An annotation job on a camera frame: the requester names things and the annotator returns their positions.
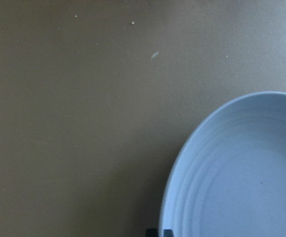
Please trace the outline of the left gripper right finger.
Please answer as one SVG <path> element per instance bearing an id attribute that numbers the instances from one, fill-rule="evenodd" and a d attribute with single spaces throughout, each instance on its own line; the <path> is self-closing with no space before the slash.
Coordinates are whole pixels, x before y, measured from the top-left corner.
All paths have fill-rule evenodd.
<path id="1" fill-rule="evenodd" d="M 171 230 L 171 229 L 164 229 L 163 230 L 163 237 L 174 237 L 173 230 Z"/>

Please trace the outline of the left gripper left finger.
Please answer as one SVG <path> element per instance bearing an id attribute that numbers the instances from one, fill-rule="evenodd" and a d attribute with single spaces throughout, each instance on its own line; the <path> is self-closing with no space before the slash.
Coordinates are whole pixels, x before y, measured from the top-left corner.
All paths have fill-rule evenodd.
<path id="1" fill-rule="evenodd" d="M 157 237 L 157 229 L 146 229 L 145 237 Z"/>

